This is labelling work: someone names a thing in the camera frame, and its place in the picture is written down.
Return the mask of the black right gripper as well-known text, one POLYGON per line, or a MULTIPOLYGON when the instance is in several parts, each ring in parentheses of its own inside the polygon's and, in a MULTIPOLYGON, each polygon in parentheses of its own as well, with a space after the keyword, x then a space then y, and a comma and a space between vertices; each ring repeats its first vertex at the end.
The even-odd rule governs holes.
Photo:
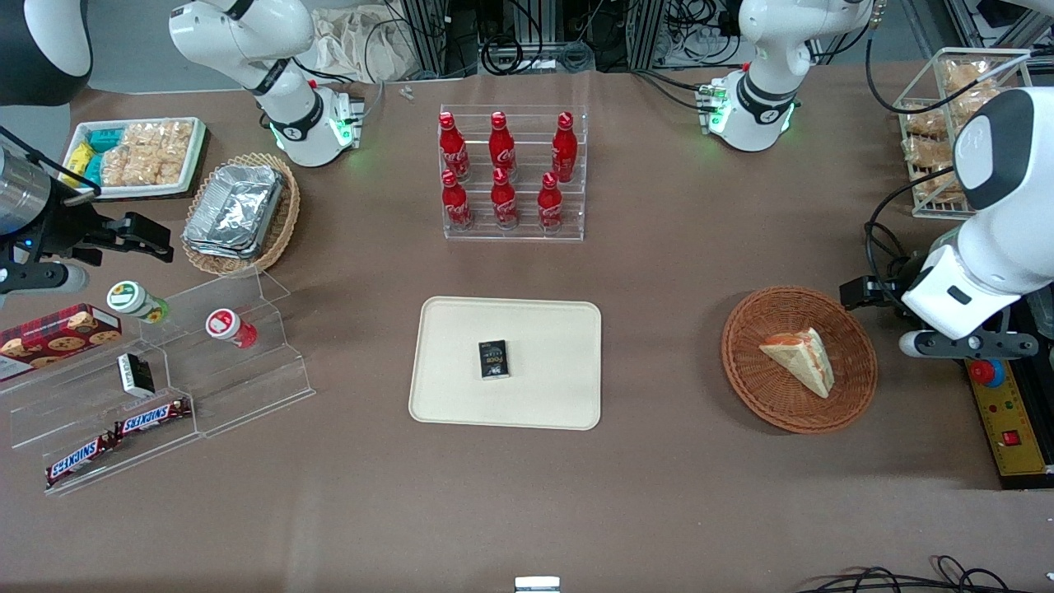
POLYGON ((30 222, 2 221, 3 282, 89 282, 101 251, 143 253, 170 264, 172 231, 142 214, 102 217, 90 203, 50 200, 30 222))

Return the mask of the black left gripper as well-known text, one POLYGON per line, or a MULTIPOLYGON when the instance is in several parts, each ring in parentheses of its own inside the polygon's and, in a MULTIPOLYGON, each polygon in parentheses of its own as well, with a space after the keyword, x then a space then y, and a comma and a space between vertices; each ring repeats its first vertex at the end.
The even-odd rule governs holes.
POLYGON ((912 251, 889 260, 889 280, 863 275, 839 286, 839 300, 846 311, 879 307, 900 311, 903 293, 916 281, 925 266, 926 253, 912 251))

